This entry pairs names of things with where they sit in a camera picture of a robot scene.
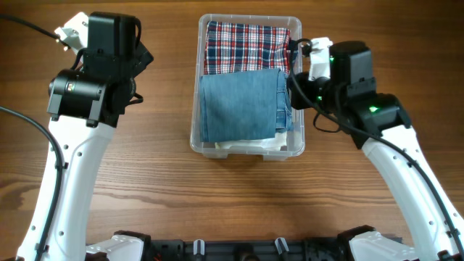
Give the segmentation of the blue jeans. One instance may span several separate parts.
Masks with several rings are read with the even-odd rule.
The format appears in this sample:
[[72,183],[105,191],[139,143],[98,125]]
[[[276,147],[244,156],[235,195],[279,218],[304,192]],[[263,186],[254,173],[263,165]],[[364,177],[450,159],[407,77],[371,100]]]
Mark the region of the blue jeans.
[[286,79],[279,69],[203,75],[199,82],[201,141],[263,140],[291,131]]

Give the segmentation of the red blue plaid shirt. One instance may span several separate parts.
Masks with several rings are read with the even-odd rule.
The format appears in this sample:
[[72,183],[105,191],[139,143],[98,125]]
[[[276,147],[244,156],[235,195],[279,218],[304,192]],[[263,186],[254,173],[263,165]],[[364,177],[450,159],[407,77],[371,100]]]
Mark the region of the red blue plaid shirt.
[[204,74],[279,69],[289,73],[288,28],[209,21]]

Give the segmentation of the white printed shirt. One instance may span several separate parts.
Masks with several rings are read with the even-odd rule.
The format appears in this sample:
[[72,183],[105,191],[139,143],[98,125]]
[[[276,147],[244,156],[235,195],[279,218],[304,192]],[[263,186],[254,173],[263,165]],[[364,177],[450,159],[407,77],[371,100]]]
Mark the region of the white printed shirt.
[[270,151],[279,151],[282,147],[287,146],[287,131],[276,133],[274,138],[265,138],[258,140],[239,140],[223,141],[215,143],[216,149],[230,149],[233,146],[240,147],[259,147]]

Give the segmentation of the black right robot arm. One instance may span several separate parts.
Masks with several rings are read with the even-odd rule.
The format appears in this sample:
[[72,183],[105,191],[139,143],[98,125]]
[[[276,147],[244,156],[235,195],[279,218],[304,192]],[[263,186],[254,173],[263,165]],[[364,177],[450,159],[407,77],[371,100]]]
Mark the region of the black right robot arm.
[[392,94],[379,94],[373,77],[358,81],[321,77],[299,83],[289,76],[297,108],[313,108],[349,134],[371,161],[399,206],[413,246],[352,230],[344,234],[353,260],[462,260],[463,218],[441,187],[420,148],[411,120]]

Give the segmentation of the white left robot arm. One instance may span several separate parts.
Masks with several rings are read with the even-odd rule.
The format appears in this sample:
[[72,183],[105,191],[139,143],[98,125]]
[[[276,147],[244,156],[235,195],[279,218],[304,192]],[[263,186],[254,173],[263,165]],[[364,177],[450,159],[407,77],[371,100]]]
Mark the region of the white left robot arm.
[[62,70],[50,82],[49,152],[33,218],[16,258],[84,260],[96,177],[119,116],[141,103],[134,72]]

